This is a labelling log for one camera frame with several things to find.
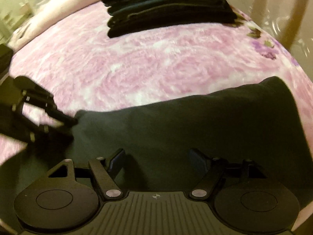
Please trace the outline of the cream curtain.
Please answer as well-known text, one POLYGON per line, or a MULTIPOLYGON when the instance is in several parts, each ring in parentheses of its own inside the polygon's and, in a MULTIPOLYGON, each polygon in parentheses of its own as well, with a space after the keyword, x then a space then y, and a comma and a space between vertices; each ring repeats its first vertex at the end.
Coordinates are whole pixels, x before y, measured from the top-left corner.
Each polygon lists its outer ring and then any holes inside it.
POLYGON ((278 40, 312 78, 312 0, 229 0, 278 40))

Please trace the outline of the pink floral bed blanket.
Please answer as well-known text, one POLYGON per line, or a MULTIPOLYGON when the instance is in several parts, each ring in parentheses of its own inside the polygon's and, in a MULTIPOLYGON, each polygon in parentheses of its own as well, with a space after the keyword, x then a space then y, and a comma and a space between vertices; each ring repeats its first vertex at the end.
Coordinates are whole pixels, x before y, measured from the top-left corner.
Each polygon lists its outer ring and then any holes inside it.
POLYGON ((58 107, 110 111, 208 94, 280 77, 291 89, 312 142, 312 81, 296 60, 246 15, 235 27, 191 24, 110 39, 101 3, 51 26, 12 59, 1 81, 25 75, 52 92, 58 107))

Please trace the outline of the folded dark clothes stack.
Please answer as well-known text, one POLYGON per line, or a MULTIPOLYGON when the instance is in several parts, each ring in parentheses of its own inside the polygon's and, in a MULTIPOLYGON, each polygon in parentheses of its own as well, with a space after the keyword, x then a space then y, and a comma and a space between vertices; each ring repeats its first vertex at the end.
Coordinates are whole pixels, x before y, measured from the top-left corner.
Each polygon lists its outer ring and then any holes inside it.
POLYGON ((192 23, 233 24, 228 0, 101 0, 111 16, 108 37, 192 23))

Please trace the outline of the pale pink duvet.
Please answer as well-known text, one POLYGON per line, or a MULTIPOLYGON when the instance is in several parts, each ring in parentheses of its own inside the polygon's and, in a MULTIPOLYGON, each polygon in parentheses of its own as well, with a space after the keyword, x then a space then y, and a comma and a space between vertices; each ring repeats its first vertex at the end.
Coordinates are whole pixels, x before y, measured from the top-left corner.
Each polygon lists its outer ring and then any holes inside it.
POLYGON ((100 0, 49 0, 39 7, 35 15, 13 32, 8 42, 14 52, 67 16, 100 0))

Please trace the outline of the dark green garment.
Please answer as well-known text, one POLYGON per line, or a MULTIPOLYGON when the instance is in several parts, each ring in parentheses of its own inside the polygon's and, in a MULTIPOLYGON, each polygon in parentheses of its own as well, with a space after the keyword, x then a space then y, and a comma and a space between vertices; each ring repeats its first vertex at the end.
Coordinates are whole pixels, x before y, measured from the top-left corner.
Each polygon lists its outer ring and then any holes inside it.
POLYGON ((110 112, 78 111, 77 123, 37 137, 1 166, 1 220, 19 227, 15 196, 63 159, 87 163, 126 151, 116 183, 123 190, 191 190, 205 174, 192 149, 232 162, 252 159, 291 190, 305 208, 312 202, 312 157, 298 108, 277 77, 110 112))

